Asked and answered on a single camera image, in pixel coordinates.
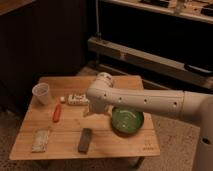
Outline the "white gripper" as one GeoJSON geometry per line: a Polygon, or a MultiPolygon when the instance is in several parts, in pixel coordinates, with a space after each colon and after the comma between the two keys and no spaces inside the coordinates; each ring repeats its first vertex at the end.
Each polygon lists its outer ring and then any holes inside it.
{"type": "Polygon", "coordinates": [[[88,117],[91,115],[91,113],[96,113],[96,114],[107,113],[108,109],[109,109],[109,106],[106,103],[103,103],[101,101],[90,101],[89,109],[86,109],[84,111],[83,117],[88,117]]]}

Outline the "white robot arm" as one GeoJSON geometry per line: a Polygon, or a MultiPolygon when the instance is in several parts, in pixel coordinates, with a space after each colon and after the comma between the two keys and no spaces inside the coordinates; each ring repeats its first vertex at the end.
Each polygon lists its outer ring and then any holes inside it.
{"type": "Polygon", "coordinates": [[[134,109],[200,127],[192,171],[213,171],[213,94],[182,90],[130,90],[114,87],[113,76],[102,72],[86,91],[91,113],[109,105],[134,109]]]}

